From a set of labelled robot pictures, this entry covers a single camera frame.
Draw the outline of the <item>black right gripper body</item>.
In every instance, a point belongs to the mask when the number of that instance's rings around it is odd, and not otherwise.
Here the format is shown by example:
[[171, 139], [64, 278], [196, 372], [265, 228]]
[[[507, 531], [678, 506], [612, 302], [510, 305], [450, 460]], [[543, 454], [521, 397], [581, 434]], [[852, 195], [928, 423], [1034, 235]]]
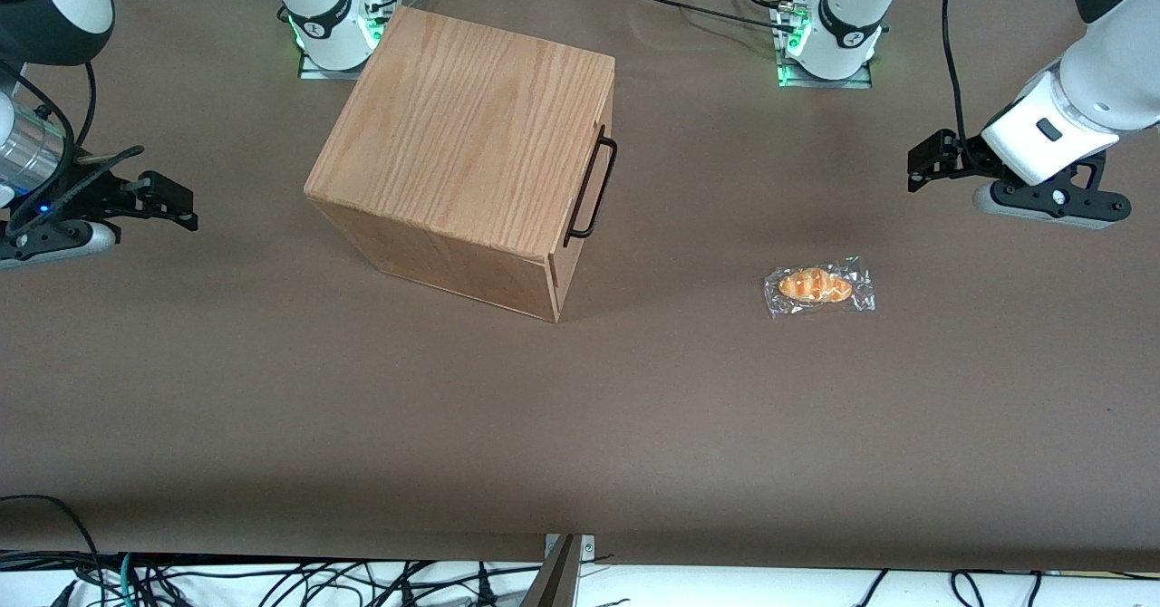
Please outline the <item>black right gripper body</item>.
[[63, 221], [104, 222], [117, 217], [138, 217], [138, 198], [128, 190], [130, 182], [104, 172], [84, 187], [61, 209], [55, 210], [53, 223]]

